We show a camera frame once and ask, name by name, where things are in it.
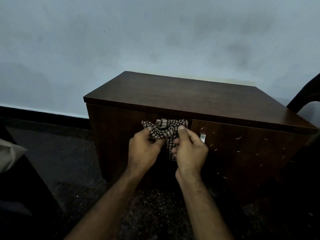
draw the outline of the crumpled cloth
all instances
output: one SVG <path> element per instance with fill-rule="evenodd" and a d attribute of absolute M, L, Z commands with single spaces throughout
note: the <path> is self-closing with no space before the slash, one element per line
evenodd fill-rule
<path fill-rule="evenodd" d="M 155 124 L 149 121 L 142 121 L 141 122 L 144 128 L 148 128 L 150 134 L 156 138 L 167 138 L 166 146 L 166 157 L 169 160 L 175 161 L 176 159 L 171 152 L 171 149 L 175 147 L 174 139 L 178 138 L 178 127 L 183 125 L 184 127 L 188 127 L 187 120 L 166 120 L 161 119 L 157 120 Z"/>
<path fill-rule="evenodd" d="M 0 173 L 9 170 L 26 152 L 22 146 L 0 139 Z"/>

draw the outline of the wall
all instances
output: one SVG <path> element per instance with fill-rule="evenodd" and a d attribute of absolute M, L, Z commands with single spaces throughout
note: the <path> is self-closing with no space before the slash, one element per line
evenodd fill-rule
<path fill-rule="evenodd" d="M 0 0 L 0 105 L 87 117 L 124 70 L 254 85 L 287 105 L 320 72 L 320 0 Z M 320 106 L 302 113 L 318 126 Z"/>

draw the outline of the houndstooth fabric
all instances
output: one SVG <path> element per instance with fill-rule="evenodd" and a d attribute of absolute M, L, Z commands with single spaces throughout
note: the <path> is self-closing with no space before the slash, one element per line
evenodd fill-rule
<path fill-rule="evenodd" d="M 183 125 L 184 127 L 188 127 L 187 120 L 166 120 L 161 119 L 157 120 L 155 124 L 149 121 L 141 122 L 144 128 L 148 128 L 150 134 L 157 139 L 167 138 L 167 158 L 169 160 L 175 161 L 171 149 L 175 147 L 174 139 L 178 138 L 178 127 Z"/>

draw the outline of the wooden tabletop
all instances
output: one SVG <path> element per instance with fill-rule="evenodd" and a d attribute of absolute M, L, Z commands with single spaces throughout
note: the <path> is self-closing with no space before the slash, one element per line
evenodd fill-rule
<path fill-rule="evenodd" d="M 89 104 L 278 131 L 318 129 L 252 86 L 125 71 L 84 96 Z"/>

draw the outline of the black baseboard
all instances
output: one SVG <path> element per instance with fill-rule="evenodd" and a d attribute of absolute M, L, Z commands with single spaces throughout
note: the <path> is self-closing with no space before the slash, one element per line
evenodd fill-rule
<path fill-rule="evenodd" d="M 34 121 L 51 125 L 61 125 L 85 130 L 91 129 L 89 119 L 3 106 L 0 106 L 0 117 Z"/>

